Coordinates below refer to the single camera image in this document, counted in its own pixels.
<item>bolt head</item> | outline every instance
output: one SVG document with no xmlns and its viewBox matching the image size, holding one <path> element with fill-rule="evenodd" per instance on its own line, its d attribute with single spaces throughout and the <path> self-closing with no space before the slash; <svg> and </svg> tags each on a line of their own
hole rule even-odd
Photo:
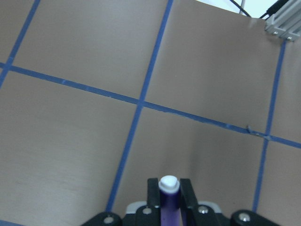
<svg viewBox="0 0 301 226">
<path fill-rule="evenodd" d="M 208 208 L 206 207 L 206 206 L 200 206 L 199 208 L 198 208 L 198 212 L 199 213 L 202 213 L 202 214 L 206 214 L 206 213 L 208 213 Z"/>
<path fill-rule="evenodd" d="M 250 221 L 251 218 L 250 218 L 250 215 L 247 214 L 247 213 L 240 213 L 238 218 L 241 220 L 241 221 L 244 221 L 244 222 L 247 222 L 247 221 Z"/>
<path fill-rule="evenodd" d="M 114 221 L 114 218 L 113 217 L 106 217 L 104 220 L 103 220 L 103 222 L 105 223 L 105 224 L 110 224 L 110 223 L 112 223 Z"/>
<path fill-rule="evenodd" d="M 145 208 L 145 209 L 143 209 L 142 213 L 144 213 L 144 214 L 151 214 L 151 208 Z"/>
</svg>

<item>grid line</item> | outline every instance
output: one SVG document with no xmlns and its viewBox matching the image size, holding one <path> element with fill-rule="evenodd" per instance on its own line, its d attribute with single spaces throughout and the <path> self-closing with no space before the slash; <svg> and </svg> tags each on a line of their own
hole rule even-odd
<svg viewBox="0 0 301 226">
<path fill-rule="evenodd" d="M 104 89 L 99 89 L 99 88 L 95 88 L 95 87 L 91 87 L 91 86 L 87 86 L 84 84 L 80 84 L 80 83 L 76 83 L 73 81 L 69 81 L 69 80 L 65 80 L 65 79 L 61 79 L 58 77 L 54 77 L 51 75 L 46 75 L 46 74 L 42 74 L 42 73 L 38 73 L 35 71 L 31 71 L 31 70 L 27 70 L 21 67 L 16 67 L 13 66 L 13 61 L 15 59 L 15 56 L 18 52 L 18 49 L 22 43 L 22 40 L 27 32 L 27 29 L 30 25 L 30 22 L 36 12 L 36 9 L 39 5 L 40 0 L 35 0 L 32 8 L 25 20 L 25 23 L 18 35 L 18 38 L 13 46 L 13 49 L 6 61 L 6 63 L 1 63 L 0 62 L 0 67 L 3 69 L 1 74 L 0 74 L 0 88 L 5 80 L 5 77 L 7 76 L 9 71 L 13 71 L 13 72 L 17 72 L 17 73 L 21 73 L 24 75 L 28 75 L 31 77 L 35 77 L 35 78 L 39 78 L 39 79 L 43 79 L 43 80 L 47 80 L 50 82 L 54 82 L 54 83 L 58 83 L 58 84 L 62 84 L 68 87 L 72 87 L 72 88 L 76 88 L 76 89 L 80 89 L 83 91 L 87 91 L 87 92 L 91 92 L 91 93 L 95 93 L 95 94 L 99 94 L 101 96 L 106 96 L 106 97 L 111 97 L 120 101 L 125 101 L 131 104 L 135 104 L 137 105 L 136 107 L 136 111 L 134 114 L 134 118 L 133 118 L 133 122 L 131 125 L 131 129 L 129 131 L 128 134 L 128 138 L 127 138 L 127 142 L 125 144 L 125 148 L 124 148 L 124 152 L 123 155 L 121 157 L 120 163 L 119 163 L 119 168 L 117 170 L 116 173 L 116 177 L 115 177 L 115 181 L 114 181 L 114 185 L 112 187 L 111 190 L 111 195 L 109 197 L 108 200 L 108 204 L 106 207 L 106 211 L 110 211 L 112 209 L 116 194 L 117 194 L 117 190 L 118 190 L 118 186 L 122 177 L 122 173 L 126 164 L 126 160 L 127 160 L 127 156 L 129 154 L 130 151 L 130 147 L 135 135 L 135 131 L 138 125 L 138 121 L 139 121 L 139 117 L 141 115 L 141 111 L 143 109 L 143 107 L 147 107 L 150 109 L 154 109 L 154 110 L 158 110 L 158 111 L 162 111 L 162 112 L 166 112 L 166 113 L 172 113 L 172 114 L 176 114 L 179 116 L 183 116 L 195 121 L 199 121 L 202 123 L 207 123 L 207 124 L 212 124 L 224 129 L 229 129 L 232 131 L 236 131 L 239 133 L 243 133 L 243 134 L 249 134 L 249 135 L 254 135 L 253 133 L 250 133 L 250 130 L 245 129 L 245 128 L 241 128 L 238 126 L 234 126 L 234 125 L 230 125 L 224 122 L 220 122 L 220 121 L 215 121 L 215 120 L 211 120 L 208 118 L 204 118 L 201 116 L 197 116 L 197 115 L 193 115 L 190 113 L 186 113 L 183 111 L 178 111 L 172 108 L 168 108 L 168 107 L 164 107 L 164 106 L 160 106 L 160 105 L 156 105 L 150 102 L 145 102 L 145 98 L 146 98 L 146 93 L 148 90 L 148 86 L 149 86 L 149 82 L 151 80 L 151 74 L 152 74 L 152 70 L 154 68 L 155 65 L 155 61 L 156 61 L 156 57 L 158 54 L 158 50 L 159 50 L 159 46 L 160 46 L 160 42 L 162 40 L 163 37 L 163 32 L 164 32 L 164 28 L 166 26 L 166 22 L 168 19 L 168 15 L 171 9 L 171 5 L 173 3 L 173 0 L 169 0 L 166 6 L 166 10 L 162 19 L 162 23 L 161 23 L 161 27 L 158 33 L 158 37 L 156 40 L 156 44 L 154 47 L 154 51 L 152 53 L 152 57 L 150 60 L 150 64 L 149 64 L 149 68 L 143 83 L 143 88 L 140 94 L 140 98 L 139 99 L 135 99 L 132 97 L 128 97 L 125 95 L 121 95 L 121 94 L 117 94 L 114 92 L 110 92 L 110 91 L 106 91 Z M 297 148 L 301 148 L 301 144 L 298 142 L 294 142 L 294 141 L 290 141 L 281 137 L 276 137 L 276 136 L 271 136 L 270 132 L 271 132 L 271 127 L 272 127 L 272 121 L 273 121 L 273 113 L 274 113 L 274 109 L 275 109 L 275 103 L 276 103 L 276 96 L 277 96 L 277 87 L 279 84 L 279 76 L 280 76 L 280 72 L 281 72 L 281 65 L 283 62 L 283 56 L 284 56 L 284 52 L 285 52 L 285 41 L 282 44 L 281 47 L 281 51 L 279 54 L 279 60 L 278 60 L 278 65 L 277 65 L 277 69 L 276 69 L 276 74 L 275 74 L 275 79 L 274 79 L 274 84 L 273 84 L 273 90 L 272 90 L 272 97 L 271 97 L 271 102 L 270 102 L 270 108 L 269 108 L 269 116 L 268 116 L 268 121 L 267 121 L 267 127 L 266 127 L 266 131 L 265 134 L 261 133 L 261 132 L 257 132 L 254 131 L 254 133 L 256 133 L 257 135 L 259 135 L 260 137 L 264 138 L 264 143 L 263 143 L 263 150 L 262 150 L 262 154 L 261 154 L 261 164 L 260 164 L 260 169 L 259 169 L 259 174 L 258 174 L 258 179 L 257 179 L 257 184 L 256 184 L 256 190 L 255 190 L 255 195 L 254 195 L 254 202 L 253 202 L 253 211 L 257 211 L 257 206 L 258 206 L 258 202 L 259 202 L 259 198 L 260 198 L 260 191 L 261 191 L 261 183 L 262 183 L 262 178 L 263 178 L 263 172 L 264 172 L 264 163 L 265 163 L 265 159 L 266 159 L 266 151 L 267 151 L 267 147 L 269 144 L 269 141 L 274 141 L 274 142 L 278 142 L 278 143 L 282 143 L 284 145 L 289 145 L 289 146 L 293 146 L 293 147 L 297 147 Z M 2 221 L 0 220 L 0 226 L 18 226 L 17 224 L 13 224 L 7 221 Z"/>
<path fill-rule="evenodd" d="M 279 86 L 279 79 L 280 79 L 284 54 L 285 54 L 285 46 L 286 46 L 286 41 L 284 40 L 282 42 L 279 57 L 278 57 L 275 78 L 274 78 L 274 83 L 273 83 L 273 89 L 272 89 L 272 94 L 271 94 L 271 101 L 270 101 L 270 105 L 269 105 L 269 115 L 268 115 L 266 130 L 265 130 L 265 133 L 267 135 L 270 135 L 271 129 L 272 129 L 275 104 L 276 104 L 276 98 L 277 98 L 277 91 L 278 91 L 278 86 Z M 261 152 L 261 160 L 260 160 L 259 171 L 258 171 L 257 182 L 256 182 L 256 188 L 255 188 L 255 192 L 254 192 L 254 200 L 253 200 L 253 207 L 252 207 L 252 211 L 254 211 L 254 212 L 256 212 L 258 209 L 268 146 L 269 146 L 269 141 L 267 139 L 265 139 L 263 142 L 263 147 L 262 147 L 262 152 Z"/>
<path fill-rule="evenodd" d="M 0 62 L 0 68 L 3 68 L 4 65 L 5 65 L 4 63 Z M 20 73 L 20 74 L 23 74 L 23 75 L 27 75 L 27 76 L 30 76 L 30 77 L 34 77 L 34 78 L 37 78 L 37 79 L 42 79 L 42 80 L 54 82 L 54 83 L 64 85 L 64 86 L 68 86 L 68 87 L 72 87 L 72 88 L 75 88 L 75 89 L 80 89 L 80 90 L 83 90 L 83 91 L 86 91 L 86 92 L 95 93 L 95 94 L 98 94 L 98 95 L 101 95 L 101 96 L 104 96 L 104 97 L 111 97 L 113 99 L 120 100 L 120 101 L 125 101 L 125 102 L 135 104 L 135 105 L 137 105 L 138 101 L 139 101 L 138 99 L 133 98 L 133 97 L 128 97 L 128 96 L 125 96 L 125 95 L 122 95 L 122 94 L 110 92 L 110 91 L 107 91 L 107 90 L 104 90 L 104 89 L 88 86 L 88 85 L 85 85 L 85 84 L 81 84 L 81 83 L 66 80 L 66 79 L 63 79 L 63 78 L 59 78 L 59 77 L 39 73 L 39 72 L 36 72 L 36 71 L 24 69 L 24 68 L 13 66 L 13 65 L 11 66 L 10 71 Z M 292 141 L 292 140 L 288 140 L 288 139 L 285 139 L 285 138 L 282 138 L 282 137 L 268 135 L 268 134 L 263 133 L 263 132 L 258 132 L 258 131 L 255 131 L 255 130 L 246 129 L 246 128 L 235 126 L 235 125 L 232 125 L 232 124 L 229 124 L 229 123 L 225 123 L 225 122 L 205 118 L 205 117 L 202 117 L 202 116 L 199 116 L 199 115 L 187 113 L 187 112 L 184 112 L 184 111 L 176 110 L 176 109 L 173 109 L 173 108 L 170 108 L 170 107 L 157 105 L 157 104 L 146 102 L 146 101 L 144 101 L 142 104 L 143 104 L 144 107 L 150 108 L 150 109 L 153 109 L 153 110 L 175 114 L 175 115 L 178 115 L 178 116 L 182 116 L 182 117 L 185 117 L 185 118 L 192 119 L 194 121 L 214 125 L 214 126 L 221 127 L 223 129 L 228 129 L 228 130 L 238 132 L 238 133 L 259 136 L 259 137 L 261 137 L 263 139 L 266 139 L 268 141 L 273 141 L 273 142 L 277 142 L 277 143 L 281 143 L 281 144 L 284 144 L 284 145 L 287 145 L 287 146 L 292 146 L 292 147 L 296 147 L 296 148 L 301 149 L 301 143 L 296 142 L 296 141 Z"/>
<path fill-rule="evenodd" d="M 138 104 L 137 104 L 137 108 L 136 108 L 136 111 L 135 111 L 134 119 L 133 119 L 133 122 L 132 122 L 132 125 L 131 125 L 131 128 L 130 128 L 130 132 L 129 132 L 128 137 L 127 137 L 127 141 L 126 141 L 126 144 L 125 144 L 125 147 L 124 147 L 124 151 L 123 151 L 122 156 L 121 156 L 121 160 L 120 160 L 120 163 L 119 163 L 119 166 L 118 166 L 118 169 L 117 169 L 117 173 L 116 173 L 116 176 L 115 176 L 115 179 L 114 179 L 114 183 L 113 183 L 113 186 L 112 186 L 112 189 L 111 189 L 111 193 L 110 193 L 105 211 L 111 211 L 112 210 L 112 207 L 113 207 L 113 204 L 114 204 L 117 192 L 118 192 L 118 188 L 119 188 L 119 185 L 120 185 L 120 182 L 121 182 L 122 174 L 123 174 L 123 171 L 124 171 L 124 168 L 125 168 L 125 165 L 126 165 L 128 154 L 130 153 L 131 145 L 132 145 L 132 142 L 133 142 L 133 139 L 134 139 L 134 136 L 135 136 L 136 128 L 137 128 L 138 121 L 139 121 L 139 118 L 140 118 L 140 115 L 141 115 L 141 111 L 143 109 L 143 103 L 144 103 L 145 98 L 146 98 L 146 93 L 147 93 L 147 90 L 148 90 L 148 87 L 149 87 L 149 84 L 150 84 L 152 71 L 153 71 L 154 66 L 155 66 L 155 62 L 156 62 L 156 59 L 157 59 L 157 55 L 158 55 L 158 52 L 159 52 L 160 44 L 161 44 L 161 41 L 162 41 L 162 38 L 163 38 L 163 33 L 164 33 L 164 30 L 165 30 L 165 27 L 166 27 L 166 24 L 167 24 L 167 20 L 168 20 L 168 16 L 169 16 L 172 4 L 173 4 L 173 0 L 168 0 L 164 15 L 163 15 L 163 18 L 162 18 L 162 21 L 161 21 L 160 29 L 159 29 L 159 32 L 158 32 L 158 35 L 157 35 L 157 38 L 156 38 L 156 43 L 155 43 L 155 46 L 154 46 L 154 49 L 153 49 L 153 53 L 151 55 L 149 67 L 148 67 L 146 75 L 145 75 L 145 79 L 144 79 L 144 82 L 143 82 L 143 87 L 142 87 L 140 97 L 139 97 L 139 101 L 138 101 Z"/>
<path fill-rule="evenodd" d="M 3 70 L 2 70 L 2 72 L 0 74 L 0 88 L 1 88 L 1 86 L 2 86 L 2 84 L 3 84 L 3 82 L 4 82 L 5 78 L 6 78 L 6 76 L 7 76 L 8 72 L 9 72 L 9 70 L 10 70 L 11 65 L 14 62 L 16 54 L 17 54 L 17 52 L 18 52 L 18 50 L 20 48 L 20 45 L 21 45 L 21 43 L 23 41 L 23 38 L 24 38 L 24 36 L 25 36 L 25 34 L 27 32 L 27 29 L 28 29 L 28 27 L 30 25 L 30 22 L 32 21 L 32 18 L 33 18 L 34 14 L 35 14 L 38 6 L 39 6 L 39 3 L 40 3 L 40 0 L 35 0 L 34 3 L 32 4 L 32 8 L 29 11 L 29 14 L 28 14 L 28 16 L 27 16 L 27 18 L 26 18 L 23 26 L 22 26 L 22 29 L 21 29 L 21 31 L 20 31 L 20 33 L 18 35 L 18 38 L 17 38 L 14 46 L 13 46 L 13 49 L 11 50 L 11 52 L 9 54 L 8 60 L 6 61 L 6 64 L 3 67 Z"/>
</svg>

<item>marker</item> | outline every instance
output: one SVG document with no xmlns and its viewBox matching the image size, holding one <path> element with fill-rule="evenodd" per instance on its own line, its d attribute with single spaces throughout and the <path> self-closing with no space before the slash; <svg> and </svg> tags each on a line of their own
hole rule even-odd
<svg viewBox="0 0 301 226">
<path fill-rule="evenodd" d="M 174 176 L 164 176 L 159 181 L 161 201 L 161 226 L 180 226 L 180 182 Z"/>
</svg>

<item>white marker cap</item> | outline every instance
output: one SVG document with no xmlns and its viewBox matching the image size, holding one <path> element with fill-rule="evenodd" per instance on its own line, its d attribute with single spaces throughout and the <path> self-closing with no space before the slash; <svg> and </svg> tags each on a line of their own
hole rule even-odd
<svg viewBox="0 0 301 226">
<path fill-rule="evenodd" d="M 159 181 L 159 188 L 167 194 L 175 194 L 179 191 L 180 182 L 175 176 L 167 175 Z"/>
</svg>

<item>blue painter's tape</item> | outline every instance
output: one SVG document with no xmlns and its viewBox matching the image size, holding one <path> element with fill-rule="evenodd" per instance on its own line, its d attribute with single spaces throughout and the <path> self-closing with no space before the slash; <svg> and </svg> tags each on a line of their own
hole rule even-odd
<svg viewBox="0 0 301 226">
<path fill-rule="evenodd" d="M 0 74 L 0 88 L 1 88 L 1 86 L 2 86 L 2 84 L 3 84 L 3 82 L 4 82 L 5 78 L 6 78 L 6 76 L 7 76 L 8 72 L 9 72 L 9 70 L 10 70 L 10 67 L 11 67 L 11 65 L 12 65 L 12 63 L 13 63 L 13 61 L 15 59 L 15 56 L 16 56 L 19 48 L 20 48 L 22 40 L 23 40 L 23 38 L 24 38 L 24 36 L 25 36 L 25 34 L 27 32 L 29 24 L 32 21 L 32 18 L 33 18 L 34 14 L 35 14 L 35 12 L 36 12 L 36 10 L 38 8 L 39 3 L 40 3 L 40 0 L 35 0 L 34 1 L 33 5 L 32 5 L 32 8 L 31 8 L 31 10 L 30 10 L 30 12 L 29 12 L 29 14 L 28 14 L 25 22 L 24 22 L 24 25 L 23 25 L 23 27 L 22 27 L 19 35 L 18 35 L 18 38 L 17 38 L 17 40 L 16 40 L 16 42 L 15 42 L 15 44 L 13 46 L 13 49 L 11 50 L 11 52 L 9 54 L 8 60 L 7 60 L 6 64 L 3 67 L 3 70 L 2 70 L 2 72 Z"/>
<path fill-rule="evenodd" d="M 170 10 L 171 10 L 172 3 L 173 3 L 173 0 L 168 0 L 168 3 L 166 5 L 166 9 L 165 9 L 165 12 L 164 12 L 164 15 L 163 15 L 161 26 L 160 26 L 160 29 L 159 29 L 159 32 L 158 32 L 158 35 L 157 35 L 155 47 L 154 47 L 153 53 L 151 55 L 149 67 L 147 69 L 147 73 L 146 73 L 146 76 L 145 76 L 145 79 L 144 79 L 143 87 L 142 87 L 142 90 L 141 90 L 141 93 L 140 93 L 139 102 L 138 102 L 138 105 L 137 105 L 137 108 L 136 108 L 134 119 L 133 119 L 133 122 L 132 122 L 132 125 L 131 125 L 131 128 L 130 128 L 130 132 L 129 132 L 128 137 L 127 137 L 127 141 L 126 141 L 126 144 L 125 144 L 125 147 L 124 147 L 124 150 L 123 150 L 123 154 L 121 156 L 121 160 L 120 160 L 120 163 L 119 163 L 119 166 L 118 166 L 118 169 L 117 169 L 117 173 L 116 173 L 116 176 L 115 176 L 115 179 L 114 179 L 114 183 L 113 183 L 113 186 L 112 186 L 112 189 L 111 189 L 111 193 L 110 193 L 110 196 L 109 196 L 109 199 L 108 199 L 108 202 L 107 202 L 106 211 L 111 211 L 112 208 L 113 208 L 114 202 L 115 202 L 115 198 L 116 198 L 117 191 L 118 191 L 118 188 L 119 188 L 119 185 L 120 185 L 122 174 L 123 174 L 124 168 L 126 166 L 128 154 L 130 152 L 131 145 L 132 145 L 132 142 L 133 142 L 133 139 L 134 139 L 134 136 L 135 136 L 136 128 L 137 128 L 137 125 L 138 125 L 138 121 L 139 121 L 139 118 L 140 118 L 140 115 L 141 115 L 141 111 L 143 109 L 143 103 L 144 103 L 146 93 L 147 93 L 147 90 L 148 90 L 148 87 L 149 87 L 149 84 L 150 84 L 152 71 L 153 71 L 153 68 L 154 68 L 154 65 L 155 65 L 155 62 L 156 62 L 156 59 L 157 59 L 158 51 L 159 51 L 159 48 L 160 48 L 160 44 L 161 44 L 163 33 L 164 33 L 164 30 L 165 30 L 165 27 L 166 27 L 166 24 L 167 24 L 167 19 L 168 19 Z"/>
<path fill-rule="evenodd" d="M 4 63 L 0 62 L 0 67 L 2 67 L 4 65 L 5 65 Z M 47 81 L 54 82 L 54 83 L 57 83 L 57 84 L 62 84 L 62 85 L 68 86 L 68 87 L 72 87 L 72 88 L 84 90 L 84 91 L 87 91 L 87 92 L 99 94 L 99 95 L 105 96 L 105 97 L 111 97 L 111 98 L 114 98 L 114 99 L 117 99 L 117 100 L 132 103 L 132 104 L 135 104 L 135 105 L 137 105 L 138 101 L 139 101 L 138 99 L 135 99 L 135 98 L 132 98 L 132 97 L 124 96 L 124 95 L 114 93 L 114 92 L 109 92 L 109 91 L 106 91 L 104 89 L 99 89 L 99 88 L 87 86 L 87 85 L 76 83 L 76 82 L 69 81 L 69 80 L 66 80 L 66 79 L 61 79 L 61 78 L 58 78 L 58 77 L 55 77 L 55 76 L 42 74 L 42 73 L 39 73 L 39 72 L 24 69 L 24 68 L 21 68 L 21 67 L 11 66 L 10 70 L 13 71 L 13 72 L 21 73 L 21 74 L 28 75 L 28 76 L 31 76 L 31 77 L 34 77 L 34 78 L 47 80 Z M 169 107 L 164 107 L 164 106 L 153 104 L 153 103 L 150 103 L 150 102 L 144 102 L 143 106 L 145 106 L 147 108 L 150 108 L 150 109 L 157 110 L 157 111 L 161 111 L 161 112 L 176 114 L 176 115 L 186 117 L 186 118 L 189 118 L 189 119 L 192 119 L 192 120 L 195 120 L 195 121 L 199 121 L 199 122 L 202 122 L 202 123 L 215 125 L 215 126 L 218 126 L 218 127 L 224 128 L 224 129 L 229 129 L 229 130 L 235 131 L 235 132 L 244 133 L 244 134 L 251 134 L 251 135 L 259 136 L 263 139 L 267 139 L 267 140 L 270 140 L 270 141 L 282 143 L 282 144 L 289 145 L 289 146 L 292 146 L 292 147 L 301 148 L 301 144 L 298 143 L 298 142 L 287 140 L 287 139 L 284 139 L 284 138 L 281 138 L 281 137 L 270 136 L 270 135 L 267 135 L 265 133 L 261 133 L 261 132 L 252 130 L 250 126 L 248 126 L 245 129 L 245 128 L 234 126 L 234 125 L 231 125 L 231 124 L 228 124 L 228 123 L 224 123 L 224 122 L 204 118 L 204 117 L 201 117 L 201 116 L 198 116 L 198 115 L 178 111 L 178 110 L 175 110 L 175 109 L 172 109 L 172 108 L 169 108 Z"/>
<path fill-rule="evenodd" d="M 164 106 L 156 105 L 156 104 L 149 103 L 149 102 L 145 102 L 144 106 L 147 107 L 147 108 L 157 110 L 157 111 L 180 115 L 180 116 L 183 116 L 185 118 L 193 119 L 195 121 L 199 121 L 199 122 L 206 123 L 206 124 L 215 125 L 215 126 L 218 126 L 218 127 L 222 127 L 224 129 L 229 129 L 229 130 L 235 131 L 235 132 L 249 134 L 249 131 L 245 128 L 230 125 L 228 123 L 216 121 L 216 120 L 213 120 L 213 119 L 204 118 L 204 117 L 201 117 L 201 116 L 198 116 L 198 115 L 195 115 L 195 114 L 190 114 L 190 113 L 178 111 L 178 110 L 175 110 L 175 109 L 172 109 L 172 108 L 169 108 L 169 107 L 164 107 Z"/>
<path fill-rule="evenodd" d="M 47 75 L 47 74 L 42 74 L 39 72 L 35 72 L 35 71 L 31 71 L 31 70 L 27 70 L 21 67 L 16 67 L 16 66 L 11 66 L 10 68 L 11 71 L 13 72 L 18 72 L 21 74 L 25 74 L 34 78 L 38 78 L 38 79 L 43 79 L 43 80 L 47 80 L 47 81 L 51 81 L 54 83 L 58 83 L 58 84 L 62 84 L 64 86 L 69 86 L 69 87 L 73 87 L 76 89 L 81 89 L 90 93 L 96 93 L 105 97 L 111 97 L 117 100 L 122 100 L 128 103 L 132 103 L 132 104 L 137 104 L 138 100 L 132 97 L 128 97 L 128 96 L 124 96 L 118 93 L 113 93 L 113 92 L 109 92 L 106 91 L 104 89 L 99 89 L 99 88 L 95 88 L 95 87 L 91 87 L 91 86 L 87 86 L 84 84 L 80 84 L 80 83 L 76 83 L 73 81 L 69 81 L 66 79 L 61 79 L 55 76 L 51 76 L 51 75 Z"/>
<path fill-rule="evenodd" d="M 22 226 L 8 221 L 0 220 L 0 226 Z"/>
<path fill-rule="evenodd" d="M 261 152 L 259 172 L 258 172 L 257 181 L 256 181 L 256 188 L 255 188 L 255 193 L 254 193 L 253 207 L 252 207 L 252 211 L 254 211 L 254 212 L 257 211 L 258 204 L 259 204 L 259 197 L 260 197 L 260 193 L 261 193 L 262 179 L 263 179 L 264 166 L 265 166 L 268 145 L 269 145 L 269 141 L 264 140 L 263 148 L 262 148 L 262 152 Z"/>
<path fill-rule="evenodd" d="M 291 140 L 286 140 L 284 138 L 275 137 L 275 136 L 270 136 L 270 138 L 271 138 L 272 141 L 282 143 L 284 145 L 288 145 L 288 146 L 296 147 L 296 148 L 301 148 L 301 144 L 298 143 L 298 142 L 294 142 L 294 141 L 291 141 Z"/>
<path fill-rule="evenodd" d="M 281 45 L 280 53 L 279 53 L 279 58 L 278 58 L 278 63 L 277 63 L 277 68 L 276 68 L 275 78 L 274 78 L 274 84 L 273 84 L 273 90 L 272 90 L 272 95 L 271 95 L 271 101 L 270 101 L 270 105 L 269 105 L 269 115 L 268 115 L 266 131 L 265 131 L 266 135 L 269 136 L 269 138 L 270 138 L 270 133 L 271 133 L 271 129 L 272 129 L 273 116 L 274 116 L 274 110 L 275 110 L 275 104 L 276 104 L 276 98 L 277 98 L 277 90 L 278 90 L 278 86 L 279 86 L 281 68 L 282 68 L 282 63 L 283 63 L 284 54 L 285 54 L 285 46 L 286 46 L 286 41 L 283 41 L 283 43 Z M 269 141 L 267 139 L 265 139 L 263 142 L 263 147 L 262 147 L 262 152 L 261 152 L 261 160 L 260 160 L 256 188 L 255 188 L 255 193 L 254 193 L 254 200 L 253 200 L 253 207 L 252 207 L 252 211 L 254 211 L 254 212 L 256 212 L 258 209 L 268 145 L 269 145 Z"/>
</svg>

